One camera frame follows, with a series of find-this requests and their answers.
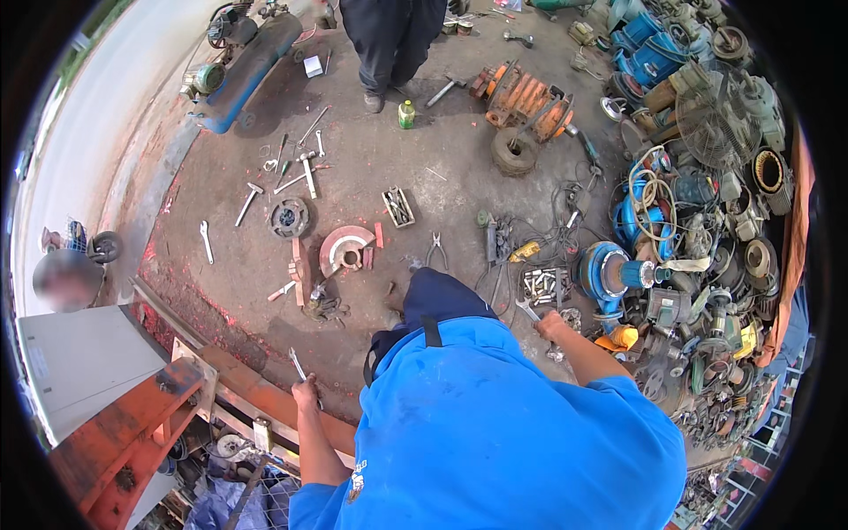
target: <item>person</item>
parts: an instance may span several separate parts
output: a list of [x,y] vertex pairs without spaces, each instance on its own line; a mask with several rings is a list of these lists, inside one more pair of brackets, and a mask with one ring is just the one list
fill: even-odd
[[470,3],[471,0],[340,0],[344,29],[360,56],[360,82],[365,88],[368,112],[376,114],[382,110],[390,87],[407,98],[420,95],[412,78],[427,60],[430,43],[442,30],[445,8],[462,15]]
[[315,374],[293,386],[303,487],[291,499],[292,530],[669,521],[686,479],[683,435],[556,311],[534,326],[562,348],[579,386],[546,377],[451,276],[416,271],[403,317],[372,339],[355,469],[322,431]]

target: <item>gloves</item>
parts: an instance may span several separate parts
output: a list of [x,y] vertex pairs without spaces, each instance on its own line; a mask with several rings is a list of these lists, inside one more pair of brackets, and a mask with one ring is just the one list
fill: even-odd
[[448,9],[456,16],[462,16],[471,7],[471,0],[449,0]]
[[336,14],[326,0],[313,0],[312,18],[319,30],[335,30],[338,27]]

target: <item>shirt logo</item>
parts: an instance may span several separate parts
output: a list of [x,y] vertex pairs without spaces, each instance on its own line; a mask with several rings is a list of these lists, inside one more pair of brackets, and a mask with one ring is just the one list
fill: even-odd
[[353,504],[360,497],[362,488],[365,486],[365,477],[362,476],[361,472],[367,466],[368,460],[358,462],[354,468],[354,472],[350,474],[351,486],[350,491],[348,491],[348,504]]

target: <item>concrete floor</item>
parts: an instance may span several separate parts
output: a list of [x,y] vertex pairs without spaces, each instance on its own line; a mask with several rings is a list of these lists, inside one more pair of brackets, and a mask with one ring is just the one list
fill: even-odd
[[[484,11],[488,5],[476,0],[472,9]],[[475,222],[478,210],[521,216],[545,231],[551,224],[551,192],[575,179],[576,164],[585,160],[580,143],[563,136],[541,147],[537,169],[531,174],[520,179],[503,177],[489,154],[496,130],[484,118],[484,103],[465,90],[454,89],[424,110],[424,103],[446,82],[444,74],[470,82],[484,66],[518,57],[527,72],[573,93],[574,123],[593,140],[607,175],[607,182],[595,188],[596,207],[586,224],[610,233],[607,204],[625,165],[623,147],[617,124],[602,114],[598,103],[602,82],[568,66],[579,45],[566,30],[579,15],[564,10],[559,20],[551,23],[543,14],[525,9],[509,24],[502,16],[476,19],[472,36],[441,36],[433,43],[430,59],[417,76],[427,86],[426,96],[414,102],[418,115],[409,131],[398,125],[401,96],[397,93],[388,95],[381,114],[364,112],[357,76],[359,60],[341,27],[304,42],[301,46],[307,57],[318,54],[325,59],[332,49],[328,75],[306,79],[303,67],[286,57],[246,106],[257,116],[249,130],[234,126],[223,136],[201,132],[165,194],[139,270],[142,277],[205,337],[281,388],[297,380],[286,356],[288,347],[294,347],[305,370],[318,375],[327,410],[356,422],[364,355],[371,334],[385,327],[382,295],[389,280],[401,288],[409,280],[401,258],[423,259],[431,231],[442,232],[450,274],[473,287],[486,268],[483,233]],[[591,17],[589,23],[602,27]],[[505,42],[501,35],[506,29],[532,34],[535,47],[527,50],[517,42]],[[584,54],[590,69],[609,75],[608,55],[596,48],[586,48]],[[266,174],[261,165],[276,157],[284,132],[298,140],[327,105],[332,107],[319,128],[327,153],[325,163],[335,167],[318,172],[319,197],[307,200],[314,220],[305,238],[310,256],[317,262],[323,237],[344,225],[362,225],[373,231],[374,222],[380,221],[386,242],[384,249],[376,251],[373,271],[336,276],[332,281],[331,290],[351,306],[345,329],[333,323],[319,325],[301,315],[293,293],[272,303],[266,300],[288,282],[287,264],[292,257],[291,243],[271,234],[266,217],[280,199],[308,199],[309,193],[304,182],[271,195],[278,177]],[[271,145],[271,156],[259,156],[264,145]],[[317,150],[314,136],[308,145]],[[292,158],[291,148],[284,152],[286,157]],[[580,178],[585,177],[582,166]],[[301,165],[293,165],[288,175],[302,172]],[[233,223],[249,191],[247,182],[263,187],[266,194],[254,200],[242,225],[235,228]],[[380,192],[391,185],[402,187],[413,203],[414,226],[396,230],[384,213]],[[206,260],[198,232],[201,220],[209,222],[214,265]],[[581,235],[583,245],[597,239],[588,231]],[[518,266],[513,265],[516,285],[517,272]],[[484,298],[491,296],[494,282],[492,274],[481,286]],[[586,331],[594,305],[576,293],[571,305],[583,312]],[[529,319],[522,314],[513,318],[514,304],[505,283],[494,308],[504,311],[501,318],[507,324],[514,321],[513,332],[529,359],[549,377],[569,379],[567,367],[545,357],[548,344],[536,335]],[[170,336],[162,335],[160,340],[170,347]]]

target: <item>socket set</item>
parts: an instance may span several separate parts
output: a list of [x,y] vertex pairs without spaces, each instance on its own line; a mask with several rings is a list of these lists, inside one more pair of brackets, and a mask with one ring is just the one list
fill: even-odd
[[563,267],[526,271],[522,283],[524,297],[534,306],[556,304],[559,310],[572,297],[572,277]]

